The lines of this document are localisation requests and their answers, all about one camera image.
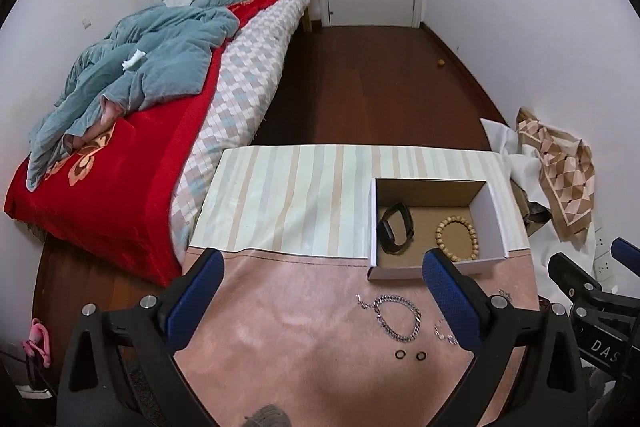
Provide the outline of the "small silver earring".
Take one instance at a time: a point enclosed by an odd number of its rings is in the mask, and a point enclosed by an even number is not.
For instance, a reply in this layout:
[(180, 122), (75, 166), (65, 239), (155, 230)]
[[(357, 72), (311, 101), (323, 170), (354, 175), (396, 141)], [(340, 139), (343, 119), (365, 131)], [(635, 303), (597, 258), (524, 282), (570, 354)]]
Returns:
[(512, 296), (508, 291), (505, 291), (504, 289), (499, 288), (498, 294), (504, 299), (506, 299), (508, 303), (513, 303)]

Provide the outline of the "white power strip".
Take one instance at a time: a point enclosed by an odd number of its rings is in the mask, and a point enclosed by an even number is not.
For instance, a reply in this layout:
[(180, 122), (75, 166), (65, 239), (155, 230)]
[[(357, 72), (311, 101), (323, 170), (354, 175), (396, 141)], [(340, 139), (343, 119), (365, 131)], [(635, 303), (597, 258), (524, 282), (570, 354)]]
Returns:
[(605, 291), (614, 291), (617, 283), (611, 255), (611, 241), (608, 232), (600, 223), (594, 226), (594, 239), (596, 240), (596, 254), (593, 260), (594, 278)]

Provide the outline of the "pink slipper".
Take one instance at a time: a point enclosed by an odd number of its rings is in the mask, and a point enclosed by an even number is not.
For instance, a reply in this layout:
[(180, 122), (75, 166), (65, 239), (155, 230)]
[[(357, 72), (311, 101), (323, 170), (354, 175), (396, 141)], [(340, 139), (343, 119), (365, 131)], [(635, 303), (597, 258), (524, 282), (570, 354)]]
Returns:
[(36, 317), (30, 323), (28, 337), (23, 341), (22, 348), (25, 355), (31, 359), (39, 355), (43, 367), (49, 369), (51, 364), (50, 336), (46, 327)]

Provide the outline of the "brown cardboard box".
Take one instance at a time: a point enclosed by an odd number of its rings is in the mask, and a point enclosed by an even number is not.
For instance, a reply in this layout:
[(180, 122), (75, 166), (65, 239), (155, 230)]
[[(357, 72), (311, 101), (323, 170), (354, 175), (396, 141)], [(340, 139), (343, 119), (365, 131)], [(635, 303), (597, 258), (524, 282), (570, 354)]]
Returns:
[(544, 205), (529, 201), (526, 192), (515, 181), (510, 180), (510, 184), (526, 234), (532, 236), (552, 219), (551, 212)]

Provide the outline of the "brown checkered scarf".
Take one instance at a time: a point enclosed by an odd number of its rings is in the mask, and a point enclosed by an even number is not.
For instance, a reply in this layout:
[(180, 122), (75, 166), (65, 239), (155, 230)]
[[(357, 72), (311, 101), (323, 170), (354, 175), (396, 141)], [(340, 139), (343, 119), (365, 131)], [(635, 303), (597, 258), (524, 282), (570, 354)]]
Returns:
[(582, 247), (596, 204), (590, 147), (568, 132), (545, 125), (525, 108), (518, 110), (516, 132), (521, 146), (531, 146), (538, 153), (539, 181), (559, 238)]

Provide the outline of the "white cardboard box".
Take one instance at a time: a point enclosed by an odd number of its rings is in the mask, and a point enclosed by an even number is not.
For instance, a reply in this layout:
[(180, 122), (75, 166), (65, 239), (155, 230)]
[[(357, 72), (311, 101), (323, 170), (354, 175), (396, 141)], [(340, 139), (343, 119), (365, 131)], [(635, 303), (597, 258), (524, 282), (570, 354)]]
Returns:
[[(376, 225), (384, 210), (404, 202), (414, 238), (401, 255), (382, 252)], [(370, 187), (370, 281), (419, 280), (423, 256), (440, 249), (465, 275), (489, 272), (509, 258), (495, 191), (484, 180), (374, 178)]]

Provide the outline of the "red blanket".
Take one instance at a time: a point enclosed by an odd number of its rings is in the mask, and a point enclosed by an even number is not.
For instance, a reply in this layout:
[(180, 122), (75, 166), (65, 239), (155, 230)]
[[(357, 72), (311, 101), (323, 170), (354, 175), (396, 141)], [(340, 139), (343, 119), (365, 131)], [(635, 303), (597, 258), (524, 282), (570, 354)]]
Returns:
[[(242, 28), (277, 1), (238, 2), (231, 10)], [(35, 191), (26, 188), (27, 166), (18, 166), (6, 192), (6, 214), (131, 277), (160, 286), (179, 277), (184, 259), (177, 260), (172, 248), (170, 205), (217, 88), (224, 50), (214, 52), (199, 95), (119, 118)]]

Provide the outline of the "pink table cloth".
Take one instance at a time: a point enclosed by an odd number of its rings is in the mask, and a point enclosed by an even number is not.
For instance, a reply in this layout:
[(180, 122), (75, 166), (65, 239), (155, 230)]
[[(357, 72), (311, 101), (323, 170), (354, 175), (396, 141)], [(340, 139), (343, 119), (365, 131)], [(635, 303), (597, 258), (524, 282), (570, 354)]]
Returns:
[(189, 346), (186, 380), (223, 426), (268, 404), (296, 426), (424, 426), (472, 355), (421, 281), (367, 279), (363, 259), (241, 251)]

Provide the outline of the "black smart watch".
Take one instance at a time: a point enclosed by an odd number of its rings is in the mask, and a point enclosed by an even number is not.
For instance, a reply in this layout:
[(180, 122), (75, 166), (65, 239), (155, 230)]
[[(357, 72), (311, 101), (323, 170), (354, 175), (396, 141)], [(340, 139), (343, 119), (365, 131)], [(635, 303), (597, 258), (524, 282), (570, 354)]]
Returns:
[(388, 206), (376, 225), (376, 237), (382, 252), (401, 255), (414, 238), (414, 225), (409, 207), (404, 202)]

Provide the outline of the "striped pale cloth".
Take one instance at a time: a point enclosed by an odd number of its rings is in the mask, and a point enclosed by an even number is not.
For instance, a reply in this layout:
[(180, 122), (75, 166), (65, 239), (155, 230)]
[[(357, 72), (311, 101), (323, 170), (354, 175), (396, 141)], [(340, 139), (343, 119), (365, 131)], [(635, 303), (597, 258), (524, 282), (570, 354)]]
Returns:
[(485, 181), (496, 199), (506, 249), (529, 245), (499, 154), (349, 144), (224, 151), (190, 245), (367, 257), (375, 178)]

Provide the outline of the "teal quilt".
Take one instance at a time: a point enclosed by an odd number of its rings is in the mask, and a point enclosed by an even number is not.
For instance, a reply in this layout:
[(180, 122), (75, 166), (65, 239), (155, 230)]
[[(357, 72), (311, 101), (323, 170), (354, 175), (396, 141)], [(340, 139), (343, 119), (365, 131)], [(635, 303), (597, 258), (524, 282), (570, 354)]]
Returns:
[(230, 7), (244, 0), (164, 2), (120, 20), (74, 62), (53, 109), (32, 129), (26, 188), (35, 191), (48, 170), (72, 152), (107, 106), (130, 114), (199, 94), (214, 49), (239, 31)]

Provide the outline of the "bed with checkered mattress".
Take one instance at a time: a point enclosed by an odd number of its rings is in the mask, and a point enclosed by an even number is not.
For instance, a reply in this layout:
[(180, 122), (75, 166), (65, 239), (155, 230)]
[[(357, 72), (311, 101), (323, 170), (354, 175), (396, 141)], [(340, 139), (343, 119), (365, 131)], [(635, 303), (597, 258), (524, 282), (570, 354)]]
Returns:
[[(215, 0), (218, 6), (249, 0)], [(195, 0), (151, 0), (177, 5)], [(278, 0), (242, 25), (221, 54), (217, 88), (186, 159), (169, 212), (174, 254), (186, 257), (205, 196), (225, 150), (250, 144), (282, 76), (292, 35), (311, 0)]]

